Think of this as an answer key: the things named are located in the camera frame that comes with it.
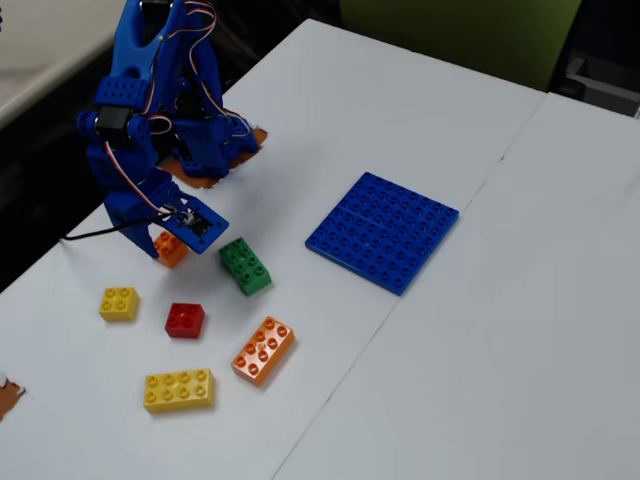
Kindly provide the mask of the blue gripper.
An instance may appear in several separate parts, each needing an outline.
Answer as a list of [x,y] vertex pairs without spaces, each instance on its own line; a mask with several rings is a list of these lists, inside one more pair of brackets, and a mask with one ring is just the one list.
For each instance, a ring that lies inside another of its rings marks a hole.
[[124,160],[105,143],[90,144],[87,159],[98,183],[108,190],[104,205],[114,228],[151,258],[159,253],[149,233],[156,217],[181,209],[178,188],[169,173],[145,161],[138,163],[128,153]]

